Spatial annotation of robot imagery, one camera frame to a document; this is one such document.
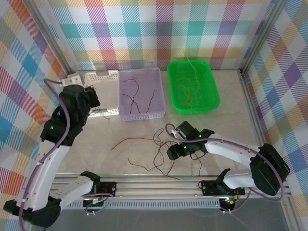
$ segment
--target red wire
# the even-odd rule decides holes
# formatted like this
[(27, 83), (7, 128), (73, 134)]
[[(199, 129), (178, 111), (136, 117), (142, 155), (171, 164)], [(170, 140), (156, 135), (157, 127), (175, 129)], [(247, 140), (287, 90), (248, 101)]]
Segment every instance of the red wire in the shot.
[(139, 113), (141, 113), (140, 111), (139, 111), (139, 107), (138, 107), (138, 104), (135, 102), (135, 101), (133, 101), (133, 99), (129, 96), (129, 95), (126, 95), (126, 96), (128, 96), (130, 99), (131, 99), (131, 101), (132, 101), (132, 104), (133, 103), (135, 103), (136, 104), (136, 106), (137, 106), (137, 109), (138, 109), (138, 112)]
[[(102, 188), (102, 189), (104, 189), (105, 192), (108, 193), (108, 191), (107, 191), (105, 188)], [(105, 200), (107, 200), (107, 197), (108, 197), (108, 196), (106, 196), (106, 199), (105, 199)], [(102, 197), (102, 198), (103, 198), (103, 197)], [(104, 198), (103, 198), (103, 200), (104, 200)], [(105, 201), (105, 200), (104, 200), (104, 201)]]
[(137, 93), (138, 93), (138, 91), (139, 91), (139, 84), (137, 83), (136, 80), (134, 80), (134, 79), (132, 79), (132, 78), (127, 79), (127, 80), (124, 80), (124, 82), (129, 81), (129, 80), (135, 81), (135, 83), (136, 83), (137, 86), (138, 86), (137, 92), (134, 94), (134, 96), (133, 96), (133, 98), (132, 98), (132, 103), (131, 103), (131, 105), (130, 105), (130, 114), (131, 114), (131, 107), (132, 107), (133, 103), (136, 103), (136, 102), (135, 102), (135, 96), (137, 95)]
[[(131, 140), (131, 139), (142, 139), (142, 140), (156, 141), (156, 142), (164, 143), (164, 144), (167, 145), (168, 148), (169, 148), (169, 145), (167, 144), (167, 142), (161, 142), (161, 141), (157, 141), (157, 140), (154, 140), (154, 139), (143, 138), (143, 137), (129, 137), (129, 138), (126, 138), (126, 139), (120, 141), (119, 143), (117, 143), (117, 144), (111, 149), (111, 151), (112, 151), (113, 149), (115, 149), (115, 148), (116, 148), (120, 143), (122, 143), (123, 141)], [(174, 161), (173, 161), (173, 163), (172, 163), (172, 165), (171, 165), (171, 168), (169, 169), (169, 172), (166, 174), (166, 176), (167, 176), (167, 175), (170, 173), (170, 171), (172, 170), (173, 165), (174, 165)]]
[(155, 89), (154, 89), (154, 91), (153, 91), (153, 95), (152, 95), (152, 98), (151, 98), (151, 100), (150, 100), (149, 107), (148, 107), (148, 110), (146, 111), (146, 113), (147, 113), (147, 112), (149, 111), (149, 109), (150, 109), (150, 105), (151, 105), (152, 99), (153, 99), (153, 97), (154, 97), (154, 93), (155, 93)]
[(173, 161), (173, 163), (172, 163), (172, 165), (171, 165), (171, 168), (170, 168), (169, 172), (166, 174), (166, 176), (168, 176), (168, 174), (171, 172), (171, 170), (172, 170), (172, 168), (173, 168), (173, 165), (174, 165), (174, 161)]
[(112, 149), (115, 149), (120, 143), (122, 143), (123, 141), (126, 141), (126, 140), (131, 140), (131, 139), (142, 139), (142, 140), (149, 140), (149, 141), (156, 141), (156, 142), (160, 142), (160, 143), (165, 143), (165, 142), (161, 142), (161, 141), (157, 141), (157, 140), (154, 140), (154, 139), (150, 139), (150, 138), (143, 138), (143, 137), (129, 137), (129, 138), (126, 138), (122, 141), (120, 141), (119, 143), (117, 143)]

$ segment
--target white floor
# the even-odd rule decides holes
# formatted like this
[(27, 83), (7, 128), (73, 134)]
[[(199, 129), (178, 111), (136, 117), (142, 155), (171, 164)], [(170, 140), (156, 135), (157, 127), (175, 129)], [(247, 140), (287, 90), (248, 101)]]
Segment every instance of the white floor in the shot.
[[(180, 115), (173, 108), (170, 97), (169, 81), (166, 71), (162, 71), (163, 87), (166, 101), (166, 114), (161, 119), (139, 120), (123, 122), (120, 116), (89, 118), (69, 153), (62, 161), (58, 173), (81, 173), (85, 170), (100, 175), (122, 174), (157, 174), (157, 169), (146, 171), (142, 167), (132, 166), (132, 163), (153, 167), (153, 158), (158, 146), (153, 141), (128, 140), (118, 145), (113, 151), (111, 148), (127, 137), (152, 138), (153, 134), (166, 123), (178, 126), (184, 120), (199, 131), (204, 128), (211, 129), (219, 135), (237, 142), (258, 145), (255, 137), (250, 115), (246, 107), (243, 91), (236, 71), (213, 71), (216, 85), (220, 95), (220, 106), (206, 114)], [(164, 132), (160, 138), (168, 140)], [(167, 147), (162, 147), (165, 157), (160, 167), (167, 173), (172, 161), (167, 157)], [(218, 175), (225, 168), (242, 169), (244, 166), (227, 158), (207, 154), (201, 159), (202, 175)], [(170, 175), (198, 175), (199, 161), (181, 157), (175, 161)]]

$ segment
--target colorful plaid pattern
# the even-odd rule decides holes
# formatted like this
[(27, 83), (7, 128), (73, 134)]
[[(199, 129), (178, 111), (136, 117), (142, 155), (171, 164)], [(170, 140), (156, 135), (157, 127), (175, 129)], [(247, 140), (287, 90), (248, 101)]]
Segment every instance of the colorful plaid pattern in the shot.
[(22, 0), (0, 2), (0, 230), (18, 230), (3, 211), (32, 171), (39, 135), (58, 102), (43, 83), (66, 75)]
[(185, 54), (212, 69), (238, 69), (274, 1), (48, 0), (44, 7), (36, 2), (57, 40), (66, 44), (73, 69), (166, 70)]
[(308, 0), (289, 0), (249, 70), (268, 142), (288, 163), (292, 195), (308, 230)]

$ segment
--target yellow wire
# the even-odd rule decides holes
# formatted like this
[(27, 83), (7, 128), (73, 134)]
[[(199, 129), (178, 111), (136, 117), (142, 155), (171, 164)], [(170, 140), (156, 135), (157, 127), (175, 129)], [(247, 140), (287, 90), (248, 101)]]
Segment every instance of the yellow wire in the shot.
[(198, 75), (197, 75), (197, 70), (196, 70), (196, 68), (193, 66), (193, 64), (191, 63), (191, 61), (189, 60), (189, 58), (186, 56), (186, 59), (187, 59), (187, 61), (189, 62), (189, 64), (192, 66), (192, 68), (193, 68), (193, 70), (194, 70), (194, 73), (195, 73), (195, 75), (196, 75), (196, 82), (197, 82), (197, 84), (198, 84), (198, 88), (197, 88), (197, 90), (195, 91), (195, 93), (194, 94), (191, 94), (191, 96), (193, 96), (193, 95), (195, 95), (195, 94), (197, 94), (198, 92), (199, 92), (199, 90), (200, 90), (200, 82), (199, 82), (199, 80), (198, 80)]
[(185, 93), (187, 93), (187, 94), (186, 94), (187, 99), (186, 99), (185, 103), (186, 103), (187, 105), (189, 105), (190, 108), (192, 108), (193, 106), (192, 106), (192, 104), (189, 102), (189, 100), (190, 100), (190, 98), (191, 98), (191, 96), (190, 96), (190, 94), (189, 94), (189, 89), (188, 89), (186, 86), (184, 86), (184, 85), (178, 85), (178, 87), (183, 87), (183, 88), (186, 90)]
[(192, 108), (192, 104), (189, 103), (189, 100), (190, 100), (190, 98), (191, 98), (191, 95), (189, 94), (189, 87), (192, 85), (192, 82), (191, 82), (191, 80), (190, 80), (189, 78), (184, 77), (184, 78), (178, 79), (178, 80), (174, 83), (174, 85), (176, 86), (176, 84), (177, 84), (179, 81), (181, 81), (181, 80), (188, 80), (188, 82), (189, 82), (189, 86), (188, 86), (188, 87), (186, 87), (186, 86), (184, 86), (184, 85), (178, 85), (178, 87), (183, 87), (183, 88), (185, 88), (185, 90), (187, 91), (187, 94), (186, 94), (187, 99), (186, 99), (185, 103), (188, 104), (188, 105), (190, 105), (190, 108)]

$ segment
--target white plastic basket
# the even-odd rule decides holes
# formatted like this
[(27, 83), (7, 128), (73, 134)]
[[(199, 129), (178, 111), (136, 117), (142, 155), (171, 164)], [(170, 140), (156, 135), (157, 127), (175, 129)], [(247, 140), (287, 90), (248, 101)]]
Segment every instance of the white plastic basket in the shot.
[(101, 103), (90, 111), (89, 117), (119, 114), (119, 71), (93, 71), (85, 73), (86, 86), (93, 86)]

